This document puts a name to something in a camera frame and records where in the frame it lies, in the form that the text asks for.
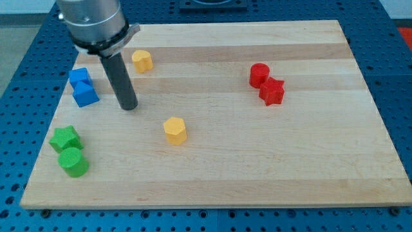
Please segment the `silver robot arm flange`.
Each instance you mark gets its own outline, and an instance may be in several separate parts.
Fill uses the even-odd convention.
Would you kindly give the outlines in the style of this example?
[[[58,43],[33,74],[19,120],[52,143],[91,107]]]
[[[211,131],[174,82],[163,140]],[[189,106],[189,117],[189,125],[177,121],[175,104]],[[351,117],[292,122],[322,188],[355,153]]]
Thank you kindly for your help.
[[[120,0],[57,0],[59,20],[65,23],[76,49],[84,54],[110,58],[140,31],[129,24]]]

